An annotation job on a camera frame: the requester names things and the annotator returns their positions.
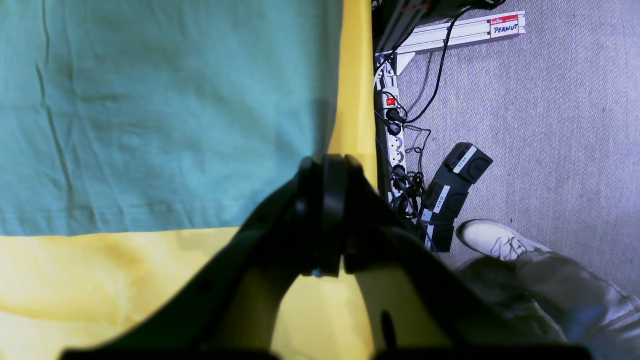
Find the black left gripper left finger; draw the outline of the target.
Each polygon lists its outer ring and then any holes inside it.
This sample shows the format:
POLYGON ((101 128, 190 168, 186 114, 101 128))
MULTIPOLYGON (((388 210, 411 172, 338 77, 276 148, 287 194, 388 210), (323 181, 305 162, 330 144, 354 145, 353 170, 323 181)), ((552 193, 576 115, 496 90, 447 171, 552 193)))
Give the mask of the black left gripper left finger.
POLYGON ((336 277, 345 253, 349 158, 307 157, 169 303, 64 360, 272 360, 281 301, 301 275, 336 277))

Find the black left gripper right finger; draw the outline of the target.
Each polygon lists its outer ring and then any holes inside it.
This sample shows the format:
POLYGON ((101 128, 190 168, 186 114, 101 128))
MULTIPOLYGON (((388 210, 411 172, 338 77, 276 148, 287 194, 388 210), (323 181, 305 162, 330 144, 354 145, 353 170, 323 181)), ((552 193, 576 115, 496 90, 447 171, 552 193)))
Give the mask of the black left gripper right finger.
POLYGON ((366 180, 346 164, 343 266, 369 315, 376 360, 589 360, 492 309, 407 231, 366 180))

